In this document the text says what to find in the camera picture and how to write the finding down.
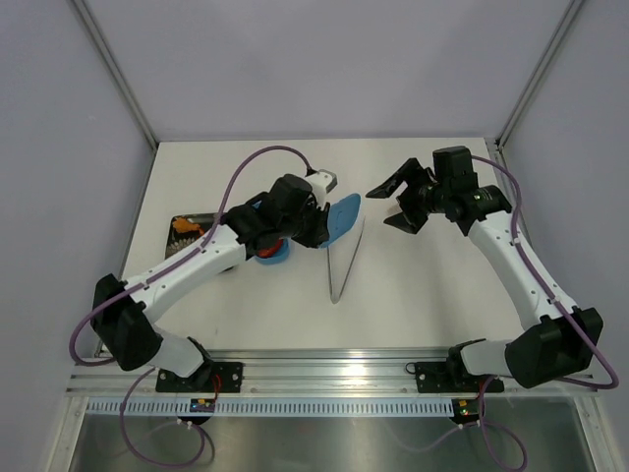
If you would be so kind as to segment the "blue lunch box lid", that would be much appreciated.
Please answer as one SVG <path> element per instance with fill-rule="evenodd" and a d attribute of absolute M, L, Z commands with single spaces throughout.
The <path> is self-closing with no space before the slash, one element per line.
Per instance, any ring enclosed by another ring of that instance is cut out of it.
<path fill-rule="evenodd" d="M 318 247 L 326 249 L 347 234 L 355 225 L 361 211 L 362 197 L 353 193 L 330 206 L 326 229 L 327 239 Z"/>

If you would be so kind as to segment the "long red sausage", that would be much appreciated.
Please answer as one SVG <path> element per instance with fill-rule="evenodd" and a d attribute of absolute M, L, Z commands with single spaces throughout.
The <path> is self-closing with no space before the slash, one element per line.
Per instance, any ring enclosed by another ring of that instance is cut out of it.
<path fill-rule="evenodd" d="M 283 241 L 279 240 L 274 246 L 260 249 L 257 252 L 257 257 L 260 259 L 269 259 L 272 258 L 283 246 Z"/>

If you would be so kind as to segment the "metal serving tongs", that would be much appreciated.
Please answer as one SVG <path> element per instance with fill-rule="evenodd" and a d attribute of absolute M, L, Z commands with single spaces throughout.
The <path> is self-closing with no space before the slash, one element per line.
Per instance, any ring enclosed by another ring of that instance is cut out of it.
<path fill-rule="evenodd" d="M 361 214 L 353 227 L 326 249 L 329 298 L 340 302 L 348 284 L 365 230 L 366 218 Z"/>

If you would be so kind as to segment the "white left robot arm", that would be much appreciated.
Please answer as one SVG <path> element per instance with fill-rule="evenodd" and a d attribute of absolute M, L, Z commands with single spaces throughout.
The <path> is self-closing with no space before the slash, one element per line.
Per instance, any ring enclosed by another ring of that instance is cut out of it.
<path fill-rule="evenodd" d="M 127 281 L 112 274 L 95 285 L 89 324 L 124 372 L 141 367 L 169 371 L 191 391 L 212 379 L 202 345 L 157 326 L 181 298 L 215 275 L 238 266 L 282 239 L 317 248 L 329 238 L 330 204 L 313 198 L 283 206 L 263 193 L 217 216 L 203 239 Z"/>

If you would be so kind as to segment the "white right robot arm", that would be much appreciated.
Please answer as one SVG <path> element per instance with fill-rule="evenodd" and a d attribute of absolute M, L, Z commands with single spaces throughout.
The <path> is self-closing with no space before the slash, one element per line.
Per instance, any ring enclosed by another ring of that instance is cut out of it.
<path fill-rule="evenodd" d="M 521 205 L 509 203 L 494 185 L 480 185 L 477 156 L 466 147 L 448 147 L 432 157 L 432 168 L 408 159 L 368 198 L 394 196 L 400 210 L 384 222 L 409 234 L 418 233 L 432 214 L 456 224 L 491 265 L 522 327 L 512 340 L 478 339 L 451 347 L 448 382 L 458 389 L 485 376 L 507 377 L 524 388 L 551 381 L 574 384 L 595 356 L 600 314 L 580 308 L 550 277 L 520 233 Z"/>

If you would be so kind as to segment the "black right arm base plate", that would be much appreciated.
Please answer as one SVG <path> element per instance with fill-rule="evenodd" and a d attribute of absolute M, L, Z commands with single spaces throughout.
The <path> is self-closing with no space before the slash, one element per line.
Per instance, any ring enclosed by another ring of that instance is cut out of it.
<path fill-rule="evenodd" d="M 416 381 L 418 393 L 474 393 L 481 391 L 487 376 L 456 380 L 446 368 L 445 361 L 411 362 L 405 371 Z"/>

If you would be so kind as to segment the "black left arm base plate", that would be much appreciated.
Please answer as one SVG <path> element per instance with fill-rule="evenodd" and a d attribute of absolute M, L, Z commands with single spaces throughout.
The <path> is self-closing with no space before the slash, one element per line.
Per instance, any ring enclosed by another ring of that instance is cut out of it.
<path fill-rule="evenodd" d="M 239 393 L 243 381 L 244 364 L 240 362 L 203 363 L 189 377 L 160 370 L 155 390 L 162 393 Z"/>

